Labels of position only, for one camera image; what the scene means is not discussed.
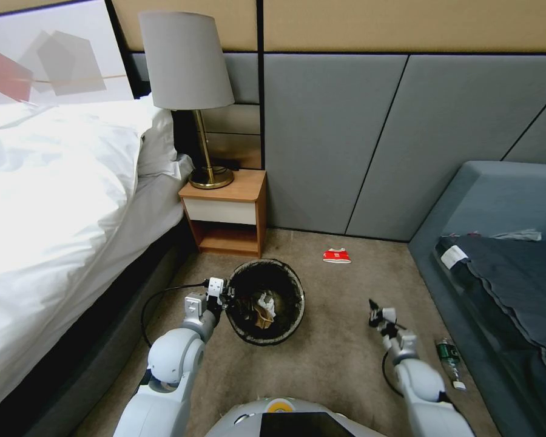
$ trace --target nightstand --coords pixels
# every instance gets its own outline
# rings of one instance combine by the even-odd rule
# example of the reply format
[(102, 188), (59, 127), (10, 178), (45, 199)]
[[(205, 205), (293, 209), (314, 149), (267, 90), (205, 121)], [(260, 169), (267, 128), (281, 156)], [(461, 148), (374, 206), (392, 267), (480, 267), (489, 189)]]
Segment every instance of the nightstand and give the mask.
[(186, 217), (200, 252), (261, 257), (265, 242), (264, 170), (239, 170), (222, 188), (203, 190), (190, 183), (180, 190)]

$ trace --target green bottle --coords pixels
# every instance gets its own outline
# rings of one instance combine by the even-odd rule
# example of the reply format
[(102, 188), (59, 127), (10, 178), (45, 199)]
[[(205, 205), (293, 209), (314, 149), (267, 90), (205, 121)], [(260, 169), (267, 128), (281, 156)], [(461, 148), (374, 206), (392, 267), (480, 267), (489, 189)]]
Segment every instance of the green bottle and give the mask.
[(456, 390), (466, 390), (465, 384), (461, 382), (459, 377), (461, 358), (459, 358), (459, 351), (457, 351), (455, 345), (449, 339), (444, 338), (436, 343), (435, 346), (437, 348), (437, 355), (439, 355), (445, 373), (451, 379), (453, 388)]

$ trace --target framed artwork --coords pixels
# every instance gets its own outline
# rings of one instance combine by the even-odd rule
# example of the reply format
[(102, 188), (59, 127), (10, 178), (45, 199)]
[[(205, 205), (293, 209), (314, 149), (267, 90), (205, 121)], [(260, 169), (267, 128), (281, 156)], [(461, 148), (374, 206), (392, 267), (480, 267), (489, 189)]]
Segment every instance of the framed artwork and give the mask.
[(1, 13), (0, 104), (132, 100), (109, 7), (79, 0)]

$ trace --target floor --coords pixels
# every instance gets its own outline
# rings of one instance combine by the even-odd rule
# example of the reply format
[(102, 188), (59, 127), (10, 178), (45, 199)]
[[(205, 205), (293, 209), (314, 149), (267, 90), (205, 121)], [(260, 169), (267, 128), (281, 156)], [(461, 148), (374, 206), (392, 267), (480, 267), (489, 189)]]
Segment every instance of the floor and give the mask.
[[(346, 248), (352, 263), (322, 262), (329, 248)], [(285, 343), (262, 348), (238, 338), (223, 315), (194, 385), (187, 436), (204, 436), (234, 405), (282, 396), (318, 402), (386, 436), (409, 436), (404, 401), (382, 378), (382, 342), (368, 326), (368, 298), (396, 308), (399, 322), (418, 334), (420, 357), (441, 372), (434, 342), (448, 333), (406, 245), (270, 229), (263, 257), (284, 261), (299, 275), (306, 294), (302, 324)], [(173, 284), (228, 277), (245, 261), (194, 254)], [(160, 302), (148, 328), (150, 339), (178, 326), (185, 294), (177, 291)], [(147, 347), (140, 341), (77, 437), (113, 435), (146, 364)], [(467, 392), (453, 390), (445, 378), (450, 398), (477, 436), (499, 436), (473, 380), (464, 375)]]

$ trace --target red snack packet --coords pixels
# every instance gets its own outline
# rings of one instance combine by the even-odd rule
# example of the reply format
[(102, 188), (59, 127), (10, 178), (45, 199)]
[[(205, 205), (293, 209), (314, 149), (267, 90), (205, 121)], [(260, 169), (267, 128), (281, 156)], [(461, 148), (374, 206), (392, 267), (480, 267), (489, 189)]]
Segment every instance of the red snack packet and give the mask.
[(323, 253), (323, 260), (325, 262), (331, 262), (336, 264), (349, 264), (350, 256), (348, 251), (344, 248), (342, 249), (328, 249)]

